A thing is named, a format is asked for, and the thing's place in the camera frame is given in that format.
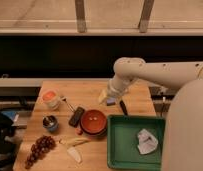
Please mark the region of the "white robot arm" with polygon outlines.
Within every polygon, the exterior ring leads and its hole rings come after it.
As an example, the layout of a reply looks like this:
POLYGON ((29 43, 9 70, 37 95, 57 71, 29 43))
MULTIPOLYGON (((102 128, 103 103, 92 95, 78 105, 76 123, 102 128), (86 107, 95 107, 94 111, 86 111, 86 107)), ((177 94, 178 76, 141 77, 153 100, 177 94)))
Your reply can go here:
POLYGON ((174 89, 166 117, 161 171, 203 171, 203 61, 147 63, 121 57, 99 102, 121 98, 142 79, 174 89))

